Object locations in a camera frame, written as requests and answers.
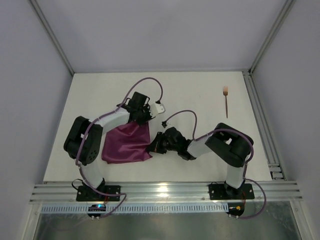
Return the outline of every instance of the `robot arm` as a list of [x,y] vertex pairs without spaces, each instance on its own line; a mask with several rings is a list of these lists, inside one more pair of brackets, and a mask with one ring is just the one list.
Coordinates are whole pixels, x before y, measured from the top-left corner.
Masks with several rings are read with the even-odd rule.
[[[137,122],[139,125],[145,124],[166,111],[165,106],[160,102],[149,105],[150,98],[138,92],[135,92],[132,98],[127,100],[119,110],[96,121],[90,128],[83,144],[79,158],[81,171],[86,181],[95,189],[102,183],[104,185],[104,179],[98,169],[98,163],[95,161],[99,154],[102,136],[129,122]],[[74,120],[63,145],[63,149],[72,159],[76,159],[85,131],[94,120],[95,118],[87,119],[83,116]]]
[[246,160],[252,152],[253,144],[254,141],[249,136],[219,123],[212,134],[199,140],[186,139],[175,127],[168,128],[165,132],[158,132],[146,150],[160,154],[176,151],[187,161],[213,151],[228,164],[224,185],[230,198],[235,198],[241,194],[247,168]]

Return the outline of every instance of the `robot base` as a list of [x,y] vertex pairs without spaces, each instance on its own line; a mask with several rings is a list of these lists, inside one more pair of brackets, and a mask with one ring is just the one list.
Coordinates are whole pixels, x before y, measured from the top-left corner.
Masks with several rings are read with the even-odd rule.
[[[210,200],[242,200],[243,195],[233,196],[232,198],[227,194],[224,183],[211,183],[208,185]],[[250,183],[245,183],[241,187],[245,199],[255,199],[254,190]]]
[[[100,185],[97,190],[99,190],[102,193],[106,194],[120,194],[121,193],[121,187],[118,185]],[[90,187],[87,185],[79,186],[78,192],[76,194],[76,201],[77,202],[104,202],[106,199],[105,196],[100,195],[93,191]],[[119,202],[120,197],[119,196],[108,196],[107,197],[108,202]]]

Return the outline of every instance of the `aluminum frame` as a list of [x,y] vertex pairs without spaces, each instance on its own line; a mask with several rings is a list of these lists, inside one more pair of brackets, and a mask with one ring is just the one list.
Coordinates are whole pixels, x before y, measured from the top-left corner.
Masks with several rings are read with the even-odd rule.
[[[28,0],[39,21],[43,25],[44,30],[48,34],[57,52],[61,56],[64,64],[68,68],[70,74],[74,75],[74,70],[68,61],[68,58],[63,51],[58,39],[52,31],[45,15],[43,14],[37,0]],[[296,0],[286,0],[282,9],[280,10],[272,28],[266,36],[260,50],[258,51],[250,69],[241,69],[243,79],[247,88],[247,92],[252,105],[253,113],[257,122],[260,137],[262,139],[263,148],[269,163],[269,169],[272,173],[272,181],[259,182],[266,192],[267,200],[270,201],[290,201],[295,220],[297,222],[301,237],[303,240],[317,239],[314,227],[310,223],[310,217],[305,203],[303,202],[302,194],[299,186],[295,181],[286,181],[286,176],[281,164],[280,154],[277,151],[272,132],[270,130],[267,117],[264,112],[263,105],[260,101],[257,92],[253,72],[255,71],[260,60],[268,50],[273,39],[277,35],[291,8]],[[209,198],[207,185],[210,182],[117,182],[112,183],[121,185],[121,191],[127,193],[127,200],[124,205],[130,204],[179,204],[188,203],[200,205],[205,203],[226,203],[232,201],[212,201]],[[253,185],[256,199],[247,200],[248,202],[263,201],[262,192],[255,185]],[[30,211],[29,219],[25,226],[23,240],[33,239],[39,216],[42,207],[47,204],[58,205],[86,205],[91,203],[101,202],[76,202],[76,191],[71,187],[70,182],[45,182],[34,187],[30,204],[32,209]]]

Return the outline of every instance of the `satin fabric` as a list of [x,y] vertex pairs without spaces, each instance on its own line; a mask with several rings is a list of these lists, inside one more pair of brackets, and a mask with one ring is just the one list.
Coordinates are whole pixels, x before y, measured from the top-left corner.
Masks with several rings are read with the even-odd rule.
[[145,151],[149,144],[149,124],[129,122],[106,133],[101,158],[108,164],[142,162],[152,158]]

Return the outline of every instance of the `white wall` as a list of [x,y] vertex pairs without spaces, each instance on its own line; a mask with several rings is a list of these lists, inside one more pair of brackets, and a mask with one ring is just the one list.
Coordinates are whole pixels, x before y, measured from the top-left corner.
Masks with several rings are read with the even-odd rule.
[[26,0],[0,8],[0,235],[19,234],[41,182],[71,76]]
[[285,0],[38,0],[75,72],[248,69]]
[[320,1],[298,0],[254,77],[285,168],[290,179],[298,181],[316,226],[320,226],[319,70]]

